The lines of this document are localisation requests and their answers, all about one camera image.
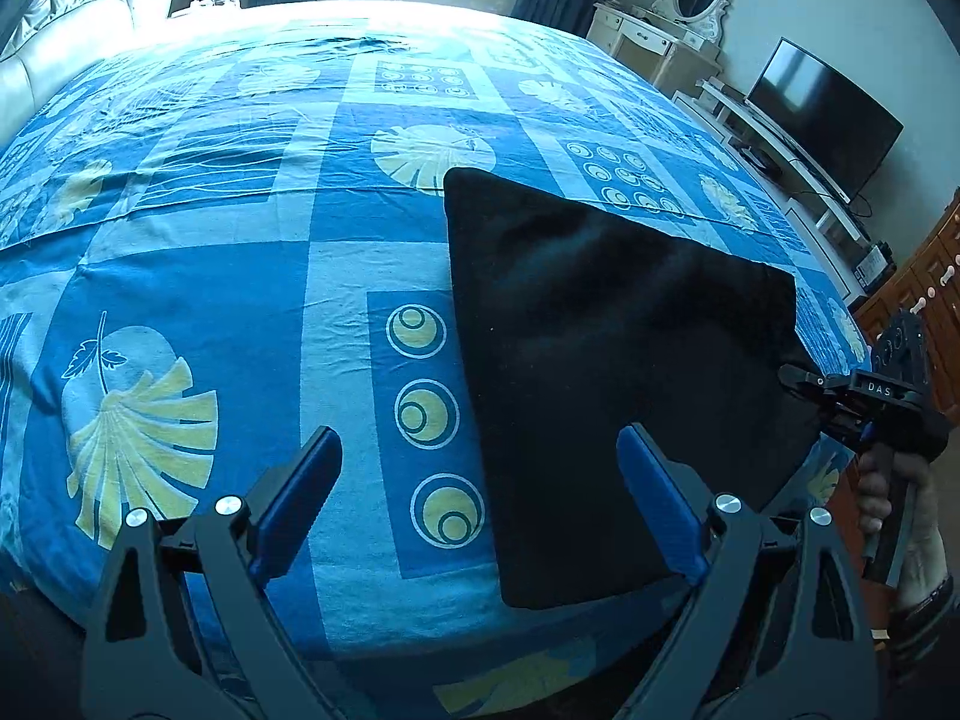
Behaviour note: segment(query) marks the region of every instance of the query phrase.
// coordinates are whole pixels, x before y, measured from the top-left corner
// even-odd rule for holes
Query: tufted headboard
[[[0,149],[67,81],[169,11],[170,0],[33,0],[0,52]]]

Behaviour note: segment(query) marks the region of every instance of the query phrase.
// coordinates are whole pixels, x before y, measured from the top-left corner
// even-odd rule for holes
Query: white cabinet
[[[666,97],[677,91],[694,94],[698,80],[720,73],[713,61],[719,47],[680,26],[668,31],[664,19],[656,14],[648,13],[648,17],[637,18],[598,3],[587,40],[650,81]]]

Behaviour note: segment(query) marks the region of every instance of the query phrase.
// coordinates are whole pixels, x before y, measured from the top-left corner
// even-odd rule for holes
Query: tv stand
[[[683,109],[686,112],[690,113],[688,108],[692,103],[696,105],[693,113],[695,113],[698,118],[702,118],[704,115],[711,117],[713,121],[709,122],[709,126],[718,136],[718,140],[725,146],[730,142],[731,138],[736,137],[736,133],[728,127],[731,116],[739,119],[746,127],[749,127],[752,133],[760,137],[768,146],[771,146],[776,155],[786,162],[785,166],[781,166],[786,167],[785,173],[793,172],[796,174],[795,177],[803,181],[803,186],[800,188],[800,191],[803,193],[809,191],[811,196],[819,197],[822,211],[818,215],[817,229],[827,234],[830,228],[839,223],[845,234],[850,237],[855,244],[867,245],[869,243],[869,239],[863,234],[863,231],[857,226],[853,216],[847,210],[850,201],[846,199],[846,197],[838,196],[837,191],[829,186],[827,180],[808,165],[803,154],[798,153],[798,151],[792,148],[789,143],[786,143],[781,136],[776,134],[770,127],[767,127],[767,124],[757,117],[750,107],[747,107],[744,103],[740,103],[726,94],[722,89],[718,88],[715,83],[712,83],[712,79],[698,81],[697,86],[703,90],[703,94],[699,100],[695,101],[687,95],[675,95],[675,97],[680,98],[682,103],[685,103]],[[787,191],[791,191],[793,187],[788,186],[786,189]],[[815,207],[814,203],[808,203],[806,201],[803,201],[803,205],[808,206],[811,210]]]
[[[864,292],[853,275],[853,267],[870,247],[870,239],[848,211],[848,199],[839,196],[829,182],[820,177],[790,143],[767,127],[749,106],[733,98],[727,91],[730,87],[718,79],[698,81],[697,86],[703,90],[699,100],[677,92],[674,103],[702,124],[767,191],[827,271],[844,303],[851,305],[861,298]],[[737,140],[764,147],[781,169],[776,183],[733,148],[731,141]]]

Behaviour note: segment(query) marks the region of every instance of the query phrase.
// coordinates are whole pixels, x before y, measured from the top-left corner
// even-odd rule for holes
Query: vanity table
[[[646,79],[666,97],[696,93],[697,81],[720,73],[720,47],[650,11],[597,2],[587,40]]]
[[[656,0],[649,8],[597,2],[587,40],[672,98],[721,73],[728,0]]]

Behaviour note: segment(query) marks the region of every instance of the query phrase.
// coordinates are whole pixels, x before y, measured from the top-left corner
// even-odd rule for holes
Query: black cloth
[[[819,433],[792,276],[480,170],[443,182],[500,589],[550,608],[668,575],[616,464],[638,420],[757,511]]]

